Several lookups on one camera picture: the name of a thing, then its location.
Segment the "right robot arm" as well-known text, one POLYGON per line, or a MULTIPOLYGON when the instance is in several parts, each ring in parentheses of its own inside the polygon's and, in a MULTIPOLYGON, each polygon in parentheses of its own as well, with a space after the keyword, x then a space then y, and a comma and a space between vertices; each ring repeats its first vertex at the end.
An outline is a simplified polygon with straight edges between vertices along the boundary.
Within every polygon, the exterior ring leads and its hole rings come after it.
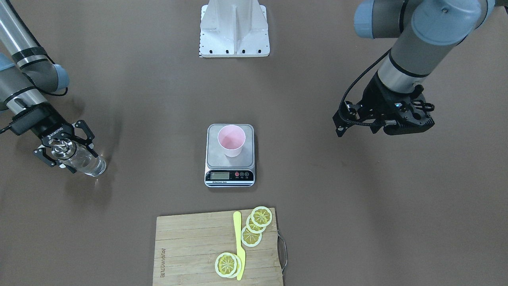
POLYGON ((10 53, 1 55, 1 110, 14 114, 1 132, 33 132, 40 140, 33 154, 50 167, 91 177, 103 174, 107 164, 94 150, 87 123, 67 122, 45 98, 67 94, 67 71, 53 62, 8 0, 0 2, 0 24, 1 42, 10 53))

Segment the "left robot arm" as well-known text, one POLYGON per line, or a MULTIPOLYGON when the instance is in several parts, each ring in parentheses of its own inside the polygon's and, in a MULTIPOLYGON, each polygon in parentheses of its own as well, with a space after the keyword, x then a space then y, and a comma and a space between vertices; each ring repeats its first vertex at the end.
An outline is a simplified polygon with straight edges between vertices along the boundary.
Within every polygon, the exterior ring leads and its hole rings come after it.
POLYGON ((423 95, 423 81, 444 57, 486 22, 506 0, 365 0, 354 13, 362 38, 395 38, 354 104, 342 97, 333 116, 339 137, 352 126, 388 135, 425 132, 434 126, 434 105, 423 95))

